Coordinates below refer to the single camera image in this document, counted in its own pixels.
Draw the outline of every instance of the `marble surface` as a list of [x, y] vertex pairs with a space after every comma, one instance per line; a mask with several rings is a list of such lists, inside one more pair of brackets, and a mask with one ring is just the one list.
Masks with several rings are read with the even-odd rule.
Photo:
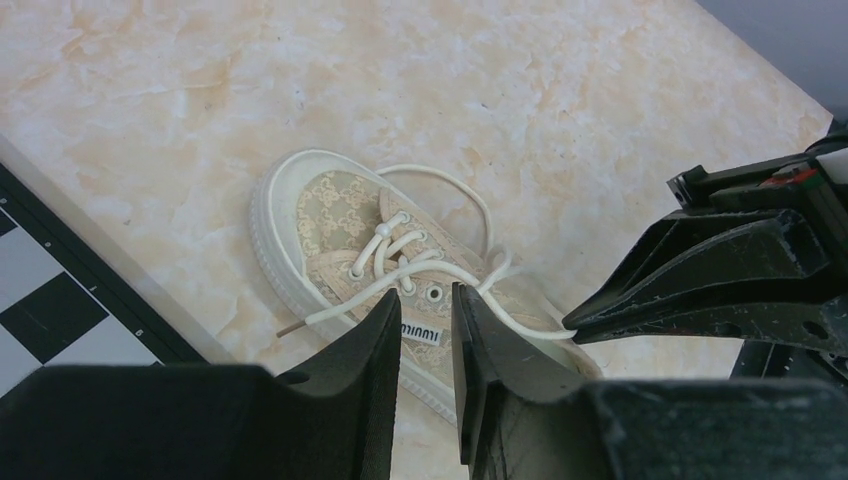
[[[457, 175], [574, 306], [675, 208], [665, 180], [794, 153], [830, 120], [692, 0], [465, 3], [3, 1], [0, 153], [209, 358], [279, 372], [324, 345], [275, 338], [294, 319], [248, 238], [285, 152]], [[397, 182], [480, 244], [460, 194]], [[589, 352], [610, 376], [721, 377], [738, 345]], [[394, 478], [463, 478], [454, 429], [398, 408]]]

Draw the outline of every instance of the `shoelace eyelet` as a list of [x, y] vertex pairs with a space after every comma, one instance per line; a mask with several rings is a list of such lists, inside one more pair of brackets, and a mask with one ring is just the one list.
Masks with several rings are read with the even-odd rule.
[[439, 287], [430, 287], [427, 289], [427, 300], [433, 303], [436, 303], [441, 300], [442, 296], [444, 296], [444, 292]]

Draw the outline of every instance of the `white shoelace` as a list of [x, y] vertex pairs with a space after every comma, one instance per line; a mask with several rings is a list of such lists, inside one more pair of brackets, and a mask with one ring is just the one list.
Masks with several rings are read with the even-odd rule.
[[[442, 261], [441, 259], [444, 256], [443, 253], [435, 249], [425, 250], [412, 259], [407, 259], [405, 255], [400, 255], [398, 257], [398, 268], [390, 273], [386, 273], [384, 271], [386, 259], [392, 258], [401, 250], [401, 248], [409, 243], [414, 241], [424, 241], [428, 236], [427, 232], [423, 230], [415, 230], [402, 235], [396, 241], [392, 241], [392, 231], [394, 228], [402, 223], [407, 223], [410, 220], [408, 213], [398, 212], [387, 222], [377, 225], [374, 237], [372, 237], [365, 248], [362, 249], [362, 252], [357, 256], [356, 261], [354, 261], [353, 266], [348, 271], [348, 275], [350, 275], [352, 279], [356, 280], [361, 278], [365, 273], [365, 264], [373, 255], [374, 276], [376, 278], [374, 283], [368, 285], [344, 303], [309, 315], [306, 317], [305, 321], [307, 325], [314, 325], [333, 317], [341, 317], [366, 302], [369, 298], [373, 297], [394, 282], [400, 283], [402, 295], [412, 295], [415, 293], [415, 284], [410, 279], [410, 276], [426, 271], [436, 271], [446, 273], [454, 277], [456, 280], [471, 285], [477, 289], [477, 291], [480, 292], [480, 296], [495, 316], [520, 335], [539, 340], [563, 340], [571, 338], [575, 333], [577, 333], [576, 331], [564, 329], [554, 332], [545, 332], [527, 328], [512, 318], [512, 316], [507, 313], [503, 307], [501, 307], [497, 299], [495, 299], [495, 297], [489, 292], [492, 285], [507, 277], [512, 277], [514, 275], [530, 275], [530, 278], [534, 281], [536, 281], [536, 278], [533, 277], [532, 272], [526, 267], [511, 266], [513, 255], [508, 248], [502, 245], [494, 245], [494, 233], [491, 226], [492, 222], [489, 207], [486, 206], [485, 201], [477, 194], [477, 192], [448, 173], [421, 165], [394, 165], [376, 171], [377, 175], [380, 176], [395, 172], [417, 172], [439, 177], [457, 187], [477, 204], [477, 207], [483, 213], [483, 227], [486, 231], [486, 243], [484, 247], [486, 252], [485, 260], [487, 267], [491, 270], [491, 273], [489, 273], [489, 275], [483, 280], [480, 280], [464, 269], [452, 263]], [[495, 265], [495, 260], [498, 259], [500, 259], [500, 262]], [[550, 300], [545, 298], [544, 295], [540, 295], [540, 306], [549, 315], [551, 315], [557, 324], [562, 319], [563, 314], [557, 310], [557, 308], [550, 302]]]

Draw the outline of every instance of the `red marking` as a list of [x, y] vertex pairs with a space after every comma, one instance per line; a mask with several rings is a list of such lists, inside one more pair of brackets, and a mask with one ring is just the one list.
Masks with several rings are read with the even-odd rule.
[[761, 183], [760, 186], [761, 187], [770, 187], [770, 186], [774, 186], [774, 185], [787, 185], [789, 183], [794, 183], [794, 184], [798, 185], [798, 184], [804, 183], [807, 179], [809, 179], [812, 176], [815, 176], [817, 173], [819, 173], [818, 170], [816, 170], [815, 168], [811, 168], [809, 170], [805, 170], [805, 171], [799, 173], [798, 175], [795, 175], [792, 178], [774, 178], [774, 177], [769, 178], [765, 182]]

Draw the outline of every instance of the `sneaker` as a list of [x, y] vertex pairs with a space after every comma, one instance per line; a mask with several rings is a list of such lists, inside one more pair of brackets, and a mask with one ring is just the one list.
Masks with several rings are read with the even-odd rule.
[[[480, 256], [442, 229], [383, 176], [418, 172], [447, 181], [483, 212]], [[493, 244], [489, 209], [470, 187], [421, 165], [371, 171], [342, 155], [305, 150], [263, 177], [251, 203], [251, 236], [262, 269], [285, 304], [327, 340], [360, 322], [397, 288], [403, 305], [400, 383], [456, 424], [451, 356], [451, 285], [475, 287], [495, 315], [566, 367], [587, 377], [597, 365], [563, 330], [563, 314]], [[286, 329], [278, 336], [291, 331]]]

